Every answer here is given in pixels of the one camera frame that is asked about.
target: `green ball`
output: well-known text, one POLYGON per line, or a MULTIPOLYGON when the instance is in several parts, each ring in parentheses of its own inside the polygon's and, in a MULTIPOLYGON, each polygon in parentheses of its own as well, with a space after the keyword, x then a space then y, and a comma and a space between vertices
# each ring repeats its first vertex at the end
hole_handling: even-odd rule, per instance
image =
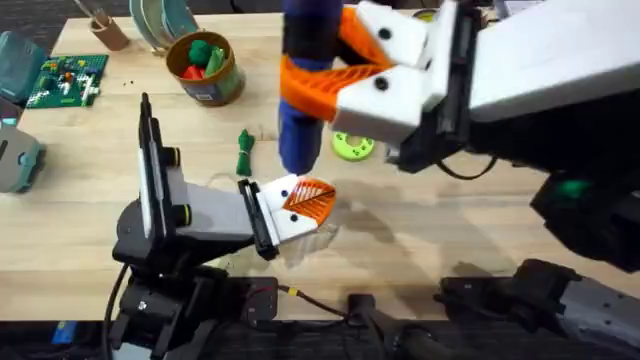
POLYGON ((192 65, 206 67, 211 58, 213 47, 204 40, 194 40, 189 50, 189 62, 192 65))

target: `teal container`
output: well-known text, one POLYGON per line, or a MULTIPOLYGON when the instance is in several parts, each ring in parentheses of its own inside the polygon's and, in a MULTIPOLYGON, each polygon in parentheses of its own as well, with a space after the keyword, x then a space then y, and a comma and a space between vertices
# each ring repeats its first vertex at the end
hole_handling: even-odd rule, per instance
POLYGON ((14 104, 27 101, 47 54, 11 31, 0 35, 0 97, 14 104))

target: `black cable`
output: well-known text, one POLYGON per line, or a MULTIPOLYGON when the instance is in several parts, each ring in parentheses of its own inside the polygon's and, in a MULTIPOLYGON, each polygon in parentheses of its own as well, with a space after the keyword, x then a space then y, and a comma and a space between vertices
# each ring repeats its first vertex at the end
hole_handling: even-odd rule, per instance
MULTIPOLYGON (((282 292, 285 292, 285 293, 289 293, 289 291, 291 290, 291 287, 286 286, 286 285, 278 285, 278 290, 280 290, 282 292)), ((296 289, 295 296, 305 300, 309 304, 311 304, 311 305, 313 305, 315 307, 318 307, 318 308, 320 308, 320 309, 322 309, 322 310, 324 310, 326 312, 330 312, 330 313, 332 313, 334 315, 337 315, 337 316, 341 317, 343 320, 347 318, 347 313, 342 312, 340 310, 336 310, 336 309, 334 309, 332 307, 329 307, 329 306, 319 302, 318 300, 312 298, 311 296, 303 293, 300 290, 296 289)))
POLYGON ((109 301, 107 301, 107 310, 104 314, 104 321, 102 322, 102 352, 104 360, 113 360, 113 353, 111 352, 111 345, 109 345, 109 329, 111 328, 111 316, 113 314, 113 307, 116 303, 116 296, 118 296, 118 291, 120 290, 120 286, 122 285, 122 280, 124 279, 124 275, 127 273, 127 269, 129 268, 128 264, 122 265, 122 269, 120 269, 120 273, 118 274, 118 278, 116 278, 116 282, 113 284, 113 289, 111 289, 111 295, 109 295, 109 301))
POLYGON ((244 14, 244 10, 236 4, 236 0, 229 0, 229 5, 231 6, 231 10, 233 10, 236 14, 244 14))
POLYGON ((465 180, 465 181, 471 181, 471 180, 475 180, 478 178, 481 178, 482 176, 484 176, 486 173, 488 173, 489 171, 493 170, 493 168, 496 166, 496 164, 498 163, 498 158, 497 157, 492 157, 491 160, 489 161, 489 164, 487 165, 487 167, 482 170, 481 173, 479 173, 478 175, 473 175, 473 176, 466 176, 466 175, 460 175, 457 172, 451 170, 451 168, 449 166, 447 166, 442 160, 438 160, 436 162, 436 166, 438 167, 438 169, 442 170, 445 174, 451 176, 452 178, 458 179, 458 180, 465 180))

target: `orange gripper pad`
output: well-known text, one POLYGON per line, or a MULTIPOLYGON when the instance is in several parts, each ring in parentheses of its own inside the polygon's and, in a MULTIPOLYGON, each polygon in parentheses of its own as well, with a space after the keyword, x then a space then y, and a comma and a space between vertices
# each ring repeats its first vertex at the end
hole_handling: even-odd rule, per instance
POLYGON ((321 225, 331 214, 336 202, 336 189, 320 180, 301 178, 282 207, 310 217, 321 225))
POLYGON ((358 20, 356 8, 345 7, 340 22, 340 38, 355 52, 372 64, 391 67, 391 61, 384 54, 367 28, 358 20))
POLYGON ((299 111, 331 122, 336 115, 338 92, 342 88, 386 69, 380 65, 358 65, 311 72, 297 67, 284 55, 280 61, 280 95, 299 111))

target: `wooden tabletop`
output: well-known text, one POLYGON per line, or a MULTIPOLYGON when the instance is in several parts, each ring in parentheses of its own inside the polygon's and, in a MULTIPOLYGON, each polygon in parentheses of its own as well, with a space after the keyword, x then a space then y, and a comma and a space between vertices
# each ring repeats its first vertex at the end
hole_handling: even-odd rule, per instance
MULTIPOLYGON (((136 166, 140 94, 150 94, 165 144, 184 155, 188 181, 234 191, 237 137, 258 137, 255 180, 285 175, 277 151, 281 16, 217 15, 199 24, 226 36, 247 74, 233 104, 198 106, 150 54, 131 19, 116 21, 133 39, 111 53, 102 95, 91 108, 28 110, 20 127, 48 145, 46 167, 31 192, 0 196, 0 319, 100 319, 120 267, 111 258, 115 226, 138 193, 136 166)), ((88 20, 69 20, 55 54, 105 53, 88 20)), ((511 275, 526 258, 575 268, 640 296, 640 276, 583 259, 565 249, 529 208, 544 174, 499 163, 473 182, 438 169, 418 175, 371 159, 348 163, 332 153, 328 131, 313 171, 337 187, 339 202, 322 232, 281 248, 268 263, 251 248, 231 257, 234 275, 276 276, 333 306, 353 292, 371 292, 391 315, 440 319, 431 300, 450 275, 511 275)), ((485 157, 449 160, 459 172, 482 169, 485 157)), ((330 318, 283 295, 280 319, 330 318)))

